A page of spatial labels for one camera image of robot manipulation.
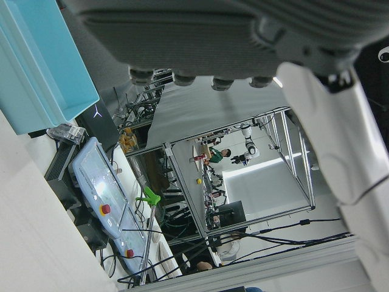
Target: wire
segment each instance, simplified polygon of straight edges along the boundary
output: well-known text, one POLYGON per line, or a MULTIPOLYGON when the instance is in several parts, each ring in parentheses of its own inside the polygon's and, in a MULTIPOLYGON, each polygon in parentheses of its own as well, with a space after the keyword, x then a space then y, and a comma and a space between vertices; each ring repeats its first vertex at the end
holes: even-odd
POLYGON ((268 229, 263 229, 259 231, 259 234, 263 233, 268 233, 270 231, 278 230, 278 229, 284 229, 284 228, 289 228, 293 226, 304 226, 304 225, 309 225, 311 222, 329 222, 329 221, 339 221, 341 218, 335 218, 335 219, 316 219, 316 220, 310 220, 310 219, 304 219, 300 220, 300 222, 295 223, 295 224, 290 224, 290 225, 285 225, 285 226, 280 226, 280 227, 275 227, 275 228, 268 228, 268 229))
POLYGON ((104 260, 103 260, 103 250, 102 249, 100 250, 100 266, 102 266, 103 270, 105 270, 105 268, 104 268, 104 260))
POLYGON ((208 247, 203 247, 201 248, 199 251, 195 252, 191 257, 189 257, 189 259, 187 259, 186 261, 184 261, 183 263, 181 263, 177 268, 174 268, 172 269, 171 271, 167 272, 166 274, 164 274, 163 276, 160 276, 159 278, 157 278, 155 280, 155 282, 163 279, 164 277, 170 275, 171 273, 177 271, 178 269, 182 268, 187 262, 193 260, 195 257, 197 257, 200 253, 202 253, 203 251, 205 251, 208 247))
MULTIPOLYGON (((140 198, 142 199, 143 198, 143 192, 140 193, 140 198)), ((144 222, 146 222, 146 217, 143 215, 143 211, 145 210, 145 203, 142 201, 142 200, 138 200, 135 202, 135 214, 139 217, 139 220, 142 224, 142 227, 143 227, 143 224, 144 222), (139 207, 140 207, 140 203, 142 202, 142 211, 139 212, 139 207)))
POLYGON ((163 232, 157 231, 157 230, 150 230, 150 229, 122 229, 122 231, 147 231, 147 232, 155 232, 155 233, 163 234, 164 236, 169 237, 169 238, 172 238, 172 239, 177 239, 177 240, 179 240, 180 242, 188 243, 189 245, 192 245, 192 246, 195 245, 195 243, 193 243, 193 242, 191 242, 191 241, 189 241, 189 240, 184 240, 184 239, 181 239, 181 238, 177 238, 175 235, 163 233, 163 232))
POLYGON ((111 254, 111 255, 105 257, 105 258, 103 259, 103 262, 104 262, 106 259, 109 259, 110 257, 122 257, 122 258, 124 258, 124 259, 135 259, 135 258, 137 258, 137 257, 140 257, 141 259, 143 258, 141 255, 134 255, 133 257, 126 257, 125 255, 121 255, 121 254, 111 254))
POLYGON ((118 257, 123 257, 124 259, 135 259, 135 258, 137 258, 137 257, 140 257, 141 259, 143 258, 143 257, 141 257, 140 255, 135 255, 134 257, 126 257, 126 256, 120 255, 120 254, 112 254, 112 255, 109 255, 109 256, 107 256, 106 258, 104 258, 104 259, 101 261, 101 264, 103 265, 104 261, 107 260, 107 259, 109 259, 109 258, 111 258, 111 257, 114 258, 114 269, 113 269, 113 271, 112 271, 112 274, 111 274, 111 275, 108 275, 108 277, 110 277, 110 278, 112 278, 113 275, 115 274, 115 270, 116 270, 116 258, 118 258, 118 257))
POLYGON ((228 263, 228 264, 226 264, 226 265, 224 265, 224 266, 232 265, 233 263, 237 262, 238 260, 243 259, 244 257, 251 256, 252 254, 256 254, 256 253, 258 253, 258 252, 267 251, 268 249, 276 248, 276 247, 279 247, 279 246, 281 246, 281 245, 283 245, 283 244, 280 243, 279 245, 274 245, 274 246, 271 246, 270 248, 264 248, 264 249, 260 249, 259 251, 253 251, 253 252, 251 252, 251 253, 249 253, 249 254, 246 254, 246 255, 244 255, 244 256, 242 256, 242 257, 236 259, 236 260, 233 260, 232 262, 230 262, 230 263, 228 263))
POLYGON ((109 278, 112 278, 114 276, 115 270, 116 270, 116 257, 114 257, 114 270, 112 271, 112 274, 108 276, 109 278))
MULTIPOLYGON (((147 262, 149 263, 149 265, 150 265, 150 266, 152 266, 152 265, 153 265, 153 262, 152 262, 150 259, 148 259, 148 260, 147 260, 147 262)), ((156 272, 156 269, 155 269, 155 267, 152 267, 152 269, 153 269, 154 275, 155 275, 155 277, 156 277, 156 279, 157 279, 157 278, 158 278, 158 276, 157 276, 157 272, 156 272)))
POLYGON ((340 237, 340 236, 344 236, 344 235, 350 234, 349 232, 343 232, 343 233, 339 233, 339 234, 336 234, 336 235, 331 235, 329 237, 324 237, 324 238, 320 238, 320 239, 295 241, 295 240, 288 240, 288 239, 263 237, 263 236, 247 234, 247 233, 246 234, 242 234, 241 232, 238 232, 238 233, 241 234, 243 237, 254 237, 254 238, 265 240, 267 242, 282 243, 282 244, 285 244, 285 245, 310 245, 310 244, 313 244, 313 243, 320 243, 320 242, 322 242, 324 240, 331 239, 331 238, 334 238, 334 237, 340 237))
MULTIPOLYGON (((232 241, 234 241, 234 240, 236 240, 236 238, 233 238, 232 240, 227 240, 227 241, 224 242, 223 244, 232 242, 232 241)), ((180 252, 180 253, 178 253, 178 254, 174 254, 174 255, 172 255, 171 257, 167 257, 166 259, 163 259, 163 260, 161 260, 161 261, 159 261, 159 262, 157 262, 157 263, 151 265, 151 266, 148 267, 148 268, 142 269, 142 270, 140 270, 139 272, 136 272, 136 273, 133 273, 133 274, 128 275, 128 276, 126 276, 126 277, 117 279, 117 281, 118 281, 118 283, 127 283, 127 282, 124 282, 123 280, 126 280, 126 279, 132 278, 132 277, 134 277, 134 276, 136 276, 136 275, 142 274, 143 272, 147 271, 148 269, 151 269, 152 267, 155 267, 155 266, 157 266, 157 265, 160 265, 161 263, 164 263, 164 262, 166 262, 166 261, 168 261, 168 260, 171 260, 171 259, 175 258, 176 256, 180 256, 180 255, 182 255, 183 253, 188 252, 188 251, 191 251, 192 249, 197 248, 198 246, 201 246, 201 245, 203 245, 203 244, 204 244, 204 242, 201 241, 201 242, 195 244, 194 246, 192 246, 191 248, 187 248, 187 249, 183 250, 182 252, 180 252)), ((206 247, 206 248, 210 248, 210 247, 213 247, 213 246, 215 246, 215 245, 206 245, 205 247, 206 247)))
POLYGON ((115 160, 113 160, 112 162, 116 164, 116 167, 117 167, 117 170, 118 170, 119 169, 118 163, 115 160))

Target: cable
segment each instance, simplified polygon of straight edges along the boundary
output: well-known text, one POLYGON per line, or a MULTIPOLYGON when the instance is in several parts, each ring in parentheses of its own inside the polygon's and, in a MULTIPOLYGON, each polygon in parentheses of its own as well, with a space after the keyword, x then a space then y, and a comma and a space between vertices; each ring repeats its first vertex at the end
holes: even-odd
POLYGON ((110 276, 108 275, 108 277, 112 278, 115 274, 115 271, 116 271, 116 257, 114 257, 114 270, 112 271, 112 274, 110 276))
POLYGON ((109 259, 110 257, 122 257, 124 259, 135 259, 137 257, 140 257, 141 259, 143 258, 142 256, 140 255, 134 255, 133 257, 126 257, 125 255, 121 255, 121 254, 111 254, 109 256, 107 256, 106 258, 103 259, 103 262, 106 260, 106 259, 109 259))
MULTIPOLYGON (((151 261, 150 259, 148 259, 148 260, 147 260, 147 262, 149 263, 149 265, 150 265, 150 266, 152 266, 152 265, 153 265, 153 263, 152 263, 152 261, 151 261)), ((156 277, 156 279, 157 279, 157 278, 158 278, 158 276, 157 276, 156 269, 155 269, 154 267, 152 267, 152 269, 153 269, 154 275, 155 275, 155 277, 156 277)))
POLYGON ((104 260, 103 260, 103 250, 102 249, 100 250, 100 266, 102 266, 103 270, 105 270, 105 268, 104 268, 104 260))
MULTIPOLYGON (((142 199, 142 198, 143 198, 143 192, 140 193, 140 199, 142 199)), ((145 205, 144 205, 143 201, 142 200, 136 201, 135 202, 135 211, 134 211, 134 213, 139 217, 139 220, 140 220, 140 222, 142 224, 142 227, 143 227, 144 222, 146 222, 146 217, 143 215, 143 211, 144 210, 145 210, 145 205), (142 205, 143 205, 143 209, 142 209, 141 212, 139 212, 139 207, 140 207, 140 203, 141 202, 142 202, 142 205)))
POLYGON ((193 242, 191 242, 191 241, 189 241, 189 240, 184 240, 184 239, 181 239, 181 238, 177 238, 175 235, 163 233, 163 232, 157 231, 157 230, 150 230, 150 229, 122 229, 122 231, 147 231, 147 232, 155 232, 155 233, 163 234, 164 236, 169 237, 169 238, 172 238, 172 239, 177 239, 177 240, 179 240, 180 242, 188 243, 189 245, 192 245, 192 246, 195 245, 195 243, 193 243, 193 242))
POLYGON ((201 248, 199 251, 195 252, 191 257, 189 257, 189 259, 187 259, 186 261, 184 261, 183 263, 181 263, 177 268, 174 268, 172 269, 171 271, 167 272, 166 274, 164 274, 163 276, 160 276, 159 278, 157 278, 155 280, 155 282, 163 279, 164 277, 170 275, 171 273, 177 271, 178 269, 182 268, 187 262, 193 260, 195 257, 197 257, 200 253, 202 253, 203 251, 205 251, 208 247, 204 247, 204 248, 201 248))
POLYGON ((261 252, 261 251, 267 251, 268 249, 276 248, 276 247, 279 247, 279 246, 281 246, 281 245, 283 245, 283 244, 280 243, 279 245, 274 245, 274 246, 271 246, 270 248, 264 248, 264 249, 260 249, 259 251, 253 251, 253 252, 251 252, 251 253, 249 253, 249 254, 246 254, 246 255, 244 255, 244 256, 242 256, 242 257, 236 259, 236 260, 233 260, 232 262, 230 262, 230 263, 228 263, 228 264, 226 264, 226 265, 224 265, 224 266, 232 265, 233 263, 237 262, 238 260, 243 259, 244 257, 251 256, 252 254, 256 254, 256 253, 261 252))
MULTIPOLYGON (((232 241, 234 241, 234 240, 236 240, 236 238, 233 238, 232 240, 227 240, 227 241, 224 242, 223 244, 232 242, 232 241)), ((142 270, 140 270, 139 272, 136 272, 136 273, 133 273, 133 274, 128 275, 128 276, 126 276, 126 277, 117 279, 117 281, 118 281, 118 283, 127 283, 127 282, 124 282, 123 280, 126 280, 126 279, 132 278, 132 277, 134 277, 134 276, 136 276, 136 275, 142 274, 143 272, 147 271, 148 269, 151 269, 152 267, 155 267, 155 266, 157 266, 157 265, 160 265, 161 263, 164 263, 164 262, 166 262, 166 261, 168 261, 168 260, 171 260, 171 259, 175 258, 176 256, 180 256, 180 255, 184 254, 185 252, 191 251, 192 249, 197 248, 198 246, 201 246, 202 244, 204 244, 204 242, 199 242, 199 243, 195 244, 194 246, 192 246, 191 248, 187 248, 187 249, 183 250, 182 252, 180 252, 180 253, 178 253, 178 254, 174 254, 174 255, 172 255, 171 257, 167 257, 166 259, 163 259, 163 260, 161 260, 161 261, 159 261, 159 262, 153 264, 152 266, 150 266, 150 267, 148 267, 148 268, 142 269, 142 270)), ((214 246, 214 245, 206 245, 205 247, 206 247, 206 248, 210 248, 210 247, 212 247, 212 246, 214 246)))
POLYGON ((228 263, 227 265, 231 265, 231 264, 236 264, 236 263, 243 263, 243 262, 247 262, 249 260, 256 260, 256 259, 262 259, 263 257, 269 257, 269 256, 273 256, 275 254, 282 254, 282 253, 285 253, 285 252, 288 252, 288 251, 294 251, 294 250, 297 250, 297 249, 300 249, 300 248, 305 248, 305 247, 308 247, 308 246, 312 246, 312 245, 318 245, 318 244, 321 244, 321 243, 324 243, 324 242, 330 242, 330 241, 333 241, 333 240, 338 240, 338 239, 341 239, 341 238, 345 238, 347 236, 353 236, 353 234, 350 234, 349 232, 344 232, 343 234, 338 234, 338 235, 341 235, 341 236, 338 236, 336 238, 331 238, 331 240, 324 240, 322 242, 316 242, 316 243, 312 243, 310 245, 305 245, 305 246, 298 246, 298 247, 295 247, 295 248, 289 248, 289 249, 285 249, 284 251, 278 251, 278 252, 274 252, 272 254, 268 254, 268 255, 264 255, 264 256, 261 256, 261 257, 255 257, 253 259, 248 259, 248 260, 243 260, 243 261, 240 261, 240 262, 234 262, 234 263, 228 263))
POLYGON ((118 169, 119 169, 118 163, 117 163, 115 160, 113 160, 112 163, 115 163, 115 164, 116 164, 116 167, 117 167, 117 170, 118 170, 118 169))
POLYGON ((112 254, 112 255, 107 256, 105 259, 103 259, 103 260, 102 260, 102 263, 104 263, 104 261, 105 261, 106 259, 109 259, 110 257, 113 257, 113 258, 114 258, 114 270, 112 271, 112 274, 111 274, 111 275, 108 275, 109 278, 112 278, 113 275, 115 274, 115 270, 116 270, 116 258, 118 258, 118 257, 123 257, 124 259, 135 259, 135 258, 137 258, 137 257, 140 257, 141 259, 143 258, 143 257, 141 257, 140 255, 135 255, 134 257, 126 257, 126 256, 120 255, 120 254, 112 254))
POLYGON ((329 222, 329 221, 339 221, 339 220, 341 220, 341 218, 316 219, 316 220, 304 219, 304 220, 300 220, 300 222, 295 223, 295 224, 290 224, 290 225, 285 225, 285 226, 280 226, 280 227, 275 227, 275 228, 263 229, 263 230, 259 231, 259 234, 268 233, 270 231, 274 231, 274 230, 278 230, 278 229, 284 229, 284 228, 289 228, 289 227, 298 226, 298 225, 301 225, 301 226, 309 225, 309 224, 311 224, 311 222, 329 222))
POLYGON ((329 237, 324 237, 324 238, 320 238, 320 239, 313 239, 313 240, 303 240, 303 241, 280 239, 280 238, 272 238, 272 237, 263 237, 263 236, 247 234, 247 233, 246 234, 242 234, 242 236, 243 237, 254 237, 254 238, 265 240, 267 242, 282 243, 282 244, 285 244, 285 245, 310 245, 310 244, 313 244, 313 243, 322 242, 322 241, 330 239, 330 238, 344 236, 344 235, 347 235, 347 234, 350 234, 350 233, 349 232, 343 232, 343 233, 339 233, 339 234, 336 234, 336 235, 331 235, 329 237))

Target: metal rod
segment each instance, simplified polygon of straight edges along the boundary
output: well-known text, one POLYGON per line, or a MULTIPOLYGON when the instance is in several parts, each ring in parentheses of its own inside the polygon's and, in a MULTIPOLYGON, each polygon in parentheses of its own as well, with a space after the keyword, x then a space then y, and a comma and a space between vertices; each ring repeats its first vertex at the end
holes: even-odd
POLYGON ((252 225, 252 224, 257 224, 259 222, 264 222, 264 221, 267 221, 267 220, 271 220, 271 219, 278 218, 278 217, 285 216, 285 215, 294 214, 294 213, 301 212, 301 211, 304 211, 304 210, 311 210, 311 206, 308 205, 308 206, 304 206, 304 207, 301 207, 301 208, 291 209, 291 210, 287 210, 287 211, 280 212, 280 213, 277 213, 277 214, 273 214, 273 215, 270 215, 270 216, 265 216, 265 217, 261 217, 261 218, 257 218, 257 219, 253 219, 253 220, 249 220, 249 221, 233 224, 233 225, 230 225, 230 226, 214 229, 214 230, 208 231, 207 235, 211 236, 211 235, 218 235, 218 234, 224 233, 224 232, 235 231, 235 230, 237 230, 239 228, 248 227, 249 225, 252 225))
POLYGON ((162 146, 156 146, 156 147, 153 147, 153 148, 139 149, 139 150, 136 150, 136 151, 132 151, 132 152, 126 153, 125 156, 127 158, 131 157, 131 156, 138 156, 138 155, 149 153, 149 152, 152 152, 152 151, 155 151, 155 150, 158 150, 158 149, 162 149, 162 146))
POLYGON ((300 131, 298 132, 298 135, 300 137, 301 155, 303 157, 306 182, 308 185, 309 203, 313 207, 313 206, 315 206, 315 198, 314 198, 314 191, 313 191, 313 187, 312 187, 312 179, 311 179, 311 171, 310 171, 310 167, 309 167, 308 152, 306 151, 305 140, 304 140, 303 136, 301 135, 300 131))
POLYGON ((150 85, 155 84, 155 83, 158 83, 158 82, 162 82, 162 81, 165 81, 165 80, 169 80, 169 79, 172 79, 172 82, 173 82, 173 78, 172 78, 172 76, 170 75, 170 76, 166 76, 166 77, 164 77, 164 78, 155 80, 155 81, 151 82, 150 85))
MULTIPOLYGON (((171 150, 171 144, 170 143, 164 143, 164 147, 165 147, 165 149, 169 148, 171 150)), ((171 150, 171 155, 168 156, 168 158, 170 160, 170 163, 171 163, 171 166, 173 168, 173 171, 176 174, 176 178, 177 178, 179 184, 181 185, 181 189, 183 191, 182 194, 184 195, 185 200, 188 203, 188 208, 189 208, 189 211, 190 211, 190 213, 191 213, 191 215, 193 217, 194 224, 196 225, 196 228, 199 231, 199 233, 201 234, 201 236, 205 237, 204 228, 202 227, 202 220, 200 219, 200 216, 197 213, 196 208, 193 207, 195 204, 194 204, 194 202, 193 202, 193 200, 192 200, 192 198, 190 196, 190 192, 188 190, 188 187, 187 187, 187 185, 185 183, 184 177, 182 176, 182 173, 180 171, 180 168, 178 166, 177 160, 174 157, 174 153, 173 153, 172 150, 171 150)))
MULTIPOLYGON (((269 114, 273 114, 273 113, 274 113, 274 114, 276 114, 276 113, 281 113, 281 112, 287 111, 287 110, 289 110, 289 109, 290 109, 290 107, 285 106, 284 108, 281 108, 281 109, 272 110, 272 111, 267 111, 267 112, 265 112, 265 113, 263 113, 263 114, 259 114, 259 115, 255 116, 255 118, 256 118, 256 119, 259 119, 260 117, 268 116, 269 114)), ((201 132, 201 133, 198 133, 198 134, 195 134, 195 135, 187 136, 187 137, 184 137, 184 138, 182 138, 182 139, 175 140, 175 141, 173 141, 173 142, 171 142, 171 143, 177 143, 177 142, 179 142, 179 141, 189 140, 189 139, 193 139, 193 138, 196 138, 196 137, 202 137, 202 136, 205 136, 206 134, 208 134, 209 132, 214 132, 214 131, 218 131, 218 130, 223 130, 223 129, 225 129, 225 128, 232 127, 232 126, 237 125, 237 124, 239 124, 239 123, 244 123, 244 122, 247 122, 247 121, 250 121, 250 120, 252 120, 252 118, 250 118, 250 119, 244 119, 244 120, 241 120, 241 121, 238 121, 238 122, 235 122, 235 123, 230 123, 230 124, 225 125, 225 126, 223 126, 223 127, 219 127, 219 128, 215 128, 215 129, 212 129, 212 130, 208 130, 208 131, 205 131, 205 132, 201 132)))
POLYGON ((275 136, 276 145, 279 147, 278 152, 281 152, 281 142, 280 137, 278 136, 277 124, 275 122, 275 118, 272 119, 273 132, 275 136))
POLYGON ((286 140, 286 145, 287 145, 287 152, 289 153, 289 161, 290 161, 290 165, 291 165, 291 169, 292 169, 292 174, 294 176, 297 176, 296 167, 294 165, 294 157, 293 157, 291 139, 289 137, 289 130, 287 129, 287 124, 286 124, 285 112, 281 113, 281 118, 282 118, 282 124, 284 126, 285 140, 286 140))
MULTIPOLYGON (((156 207, 155 206, 151 206, 150 222, 149 222, 149 228, 150 229, 153 228, 155 213, 156 213, 156 207)), ((151 236, 152 236, 152 232, 149 232, 147 234, 145 253, 144 253, 143 259, 142 259, 142 269, 147 268, 148 256, 149 256, 149 253, 150 253, 151 236)), ((141 274, 141 278, 142 278, 141 281, 140 281, 141 285, 146 284, 146 273, 147 273, 147 271, 144 271, 141 274)))
POLYGON ((263 119, 265 120, 265 128, 266 128, 267 132, 270 133, 269 119, 267 118, 267 116, 263 117, 263 119))

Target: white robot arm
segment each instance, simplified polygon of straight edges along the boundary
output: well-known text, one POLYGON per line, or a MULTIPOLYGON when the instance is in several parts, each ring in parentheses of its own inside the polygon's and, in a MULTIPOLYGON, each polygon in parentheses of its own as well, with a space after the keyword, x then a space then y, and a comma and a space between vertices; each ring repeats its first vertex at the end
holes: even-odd
POLYGON ((388 291, 389 157, 362 85, 350 73, 348 81, 336 76, 320 81, 294 64, 278 68, 285 97, 350 231, 358 235, 356 252, 376 290, 388 291))
POLYGON ((242 135, 246 140, 246 148, 247 152, 242 155, 234 156, 231 158, 232 164, 242 163, 243 165, 247 165, 251 159, 259 157, 260 151, 256 148, 253 140, 251 139, 251 125, 249 123, 242 123, 240 125, 240 129, 242 131, 242 135))

